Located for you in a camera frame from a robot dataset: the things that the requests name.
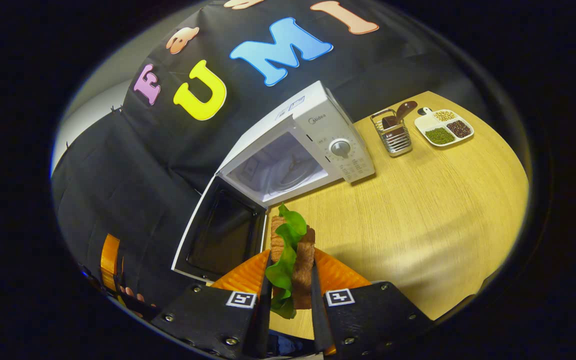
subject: pink letter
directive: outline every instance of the pink letter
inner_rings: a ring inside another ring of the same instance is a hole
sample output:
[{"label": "pink letter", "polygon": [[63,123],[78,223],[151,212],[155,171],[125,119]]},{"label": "pink letter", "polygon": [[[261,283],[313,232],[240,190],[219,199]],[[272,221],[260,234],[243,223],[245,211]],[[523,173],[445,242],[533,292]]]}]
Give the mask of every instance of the pink letter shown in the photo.
[{"label": "pink letter", "polygon": [[162,87],[159,85],[153,86],[153,84],[157,82],[157,76],[151,73],[151,70],[153,70],[153,64],[147,64],[143,68],[139,79],[137,79],[137,82],[134,84],[133,91],[138,91],[145,95],[150,105],[153,105],[155,100],[157,100],[157,96],[160,95]]},{"label": "pink letter", "polygon": [[379,29],[379,25],[374,22],[368,22],[349,10],[344,9],[337,1],[318,2],[312,5],[310,9],[326,12],[334,18],[337,18],[337,20],[348,25],[348,31],[351,34],[367,34]]}]

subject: white microwave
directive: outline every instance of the white microwave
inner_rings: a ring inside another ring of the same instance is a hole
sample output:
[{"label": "white microwave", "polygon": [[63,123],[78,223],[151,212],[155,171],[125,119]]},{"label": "white microwave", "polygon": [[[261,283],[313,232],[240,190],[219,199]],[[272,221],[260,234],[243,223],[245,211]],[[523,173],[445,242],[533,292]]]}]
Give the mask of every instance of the white microwave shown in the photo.
[{"label": "white microwave", "polygon": [[239,138],[201,194],[171,269],[212,283],[263,250],[270,206],[374,173],[352,121],[314,82]]}]

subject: black cloth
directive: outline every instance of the black cloth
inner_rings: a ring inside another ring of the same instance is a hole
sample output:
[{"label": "black cloth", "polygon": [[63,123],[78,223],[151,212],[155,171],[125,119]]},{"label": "black cloth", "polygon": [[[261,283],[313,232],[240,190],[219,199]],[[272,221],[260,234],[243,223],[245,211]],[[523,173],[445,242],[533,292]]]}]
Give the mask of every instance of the black cloth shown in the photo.
[{"label": "black cloth", "polygon": [[[351,34],[327,13],[310,10],[319,0],[266,0],[242,10],[224,7],[225,2],[203,7],[152,44],[150,55],[135,69],[122,111],[80,134],[52,175],[58,223],[76,260],[100,276],[105,237],[114,235],[121,240],[126,284],[156,305],[172,301],[188,281],[170,266],[198,192],[250,126],[313,82],[321,80],[352,121],[425,91],[491,120],[482,96],[450,55],[377,1],[342,4],[379,25],[362,35]],[[244,41],[272,43],[270,25],[288,17],[334,48],[311,61],[296,51],[299,66],[286,66],[288,75],[269,87],[259,71],[229,54]],[[199,33],[181,52],[171,54],[166,43],[184,27],[199,27]],[[173,103],[184,82],[199,100],[210,98],[201,80],[189,78],[200,60],[206,60],[227,89],[223,107],[206,121],[195,120]],[[146,64],[153,64],[155,85],[161,87],[154,105],[133,91]]]},{"label": "black cloth", "polygon": [[52,194],[73,257],[98,280],[112,234],[126,286],[148,303],[165,306],[190,282],[170,264],[199,194],[144,150],[120,111],[68,147],[52,174]]}]

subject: letter m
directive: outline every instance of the letter m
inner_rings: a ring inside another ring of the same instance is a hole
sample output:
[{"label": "letter m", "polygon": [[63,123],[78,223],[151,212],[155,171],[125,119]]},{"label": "letter m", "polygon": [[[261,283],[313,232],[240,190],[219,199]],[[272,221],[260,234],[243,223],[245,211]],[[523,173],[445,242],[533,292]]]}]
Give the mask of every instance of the letter m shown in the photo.
[{"label": "letter m", "polygon": [[292,17],[282,18],[270,25],[274,43],[244,41],[230,53],[231,59],[243,59],[265,77],[263,82],[271,87],[288,75],[285,68],[276,68],[270,61],[297,68],[299,60],[293,46],[301,51],[301,58],[314,60],[332,50],[332,44],[320,41],[295,23]]}]

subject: brown spoon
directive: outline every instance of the brown spoon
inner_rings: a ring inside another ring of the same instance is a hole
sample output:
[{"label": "brown spoon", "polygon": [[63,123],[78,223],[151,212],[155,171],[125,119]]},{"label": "brown spoon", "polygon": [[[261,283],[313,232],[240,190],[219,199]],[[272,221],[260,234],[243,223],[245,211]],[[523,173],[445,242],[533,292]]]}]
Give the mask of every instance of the brown spoon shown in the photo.
[{"label": "brown spoon", "polygon": [[401,123],[404,121],[404,117],[410,114],[417,107],[416,101],[406,101],[403,104],[399,105],[399,109],[397,109],[397,119],[396,124]]},{"label": "brown spoon", "polygon": [[[410,112],[417,107],[416,101],[406,101],[399,105],[395,116],[386,116],[381,119],[381,125],[384,129],[390,128],[391,126],[399,125],[404,121],[404,117],[410,114]],[[386,134],[386,139],[390,139],[393,136],[399,135],[404,132],[404,129],[397,129]]]}]

